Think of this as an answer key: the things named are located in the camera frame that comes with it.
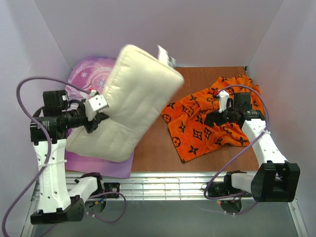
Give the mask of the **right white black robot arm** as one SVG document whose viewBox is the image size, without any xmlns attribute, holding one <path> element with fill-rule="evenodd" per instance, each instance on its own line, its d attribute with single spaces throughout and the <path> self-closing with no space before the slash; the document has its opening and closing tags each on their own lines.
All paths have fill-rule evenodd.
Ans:
<svg viewBox="0 0 316 237">
<path fill-rule="evenodd" d="M 204 124 L 207 127 L 234 123 L 246 135 L 256 155 L 259 169 L 251 175 L 244 171 L 227 172 L 222 183 L 206 186 L 210 198 L 232 198 L 249 193 L 256 202 L 292 202 L 300 176 L 300 168 L 290 163 L 278 150 L 264 115 L 254 110 L 249 92 L 217 92 L 219 110 L 208 113 Z"/>
</svg>

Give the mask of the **orange black patterned pillowcase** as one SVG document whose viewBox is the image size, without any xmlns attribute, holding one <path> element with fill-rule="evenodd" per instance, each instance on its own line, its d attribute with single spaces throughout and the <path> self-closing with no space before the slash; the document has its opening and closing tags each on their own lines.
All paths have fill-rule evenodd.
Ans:
<svg viewBox="0 0 316 237">
<path fill-rule="evenodd" d="M 253 108 L 261 112 L 264 110 L 258 97 L 259 86 L 254 85 L 252 79 L 244 75 L 230 79 L 219 77 L 211 87 L 168 103 L 161 115 L 168 125 L 172 143 L 182 162 L 213 152 L 225 144 L 239 147 L 249 145 L 246 135 L 234 123 L 214 127 L 203 124 L 209 112 L 219 109 L 219 101 L 213 94 L 222 88 L 226 88 L 230 96 L 235 92 L 250 92 L 253 89 Z"/>
</svg>

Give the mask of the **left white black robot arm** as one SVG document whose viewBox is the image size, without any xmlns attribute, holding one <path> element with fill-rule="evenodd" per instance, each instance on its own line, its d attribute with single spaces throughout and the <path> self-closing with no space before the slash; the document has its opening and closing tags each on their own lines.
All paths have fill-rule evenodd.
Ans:
<svg viewBox="0 0 316 237">
<path fill-rule="evenodd" d="M 89 99 L 69 100 L 65 90 L 43 93 L 44 106 L 35 113 L 30 124 L 31 142 L 37 155 L 39 204 L 31 224 L 58 224 L 82 220 L 84 204 L 92 195 L 104 191 L 101 174 L 92 172 L 75 180 L 67 189 L 65 173 L 66 135 L 69 129 L 81 127 L 87 133 L 108 118 L 99 111 L 108 106 L 104 96 L 92 90 Z"/>
</svg>

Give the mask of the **cream white pillow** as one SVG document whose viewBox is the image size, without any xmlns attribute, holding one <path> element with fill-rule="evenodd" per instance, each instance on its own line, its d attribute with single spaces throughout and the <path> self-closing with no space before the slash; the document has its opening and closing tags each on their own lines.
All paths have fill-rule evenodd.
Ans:
<svg viewBox="0 0 316 237">
<path fill-rule="evenodd" d="M 109 104 L 101 112 L 109 118 L 90 134 L 75 128 L 67 138 L 66 150 L 113 162 L 128 160 L 183 83 L 183 76 L 158 57 L 126 45 L 100 93 Z"/>
</svg>

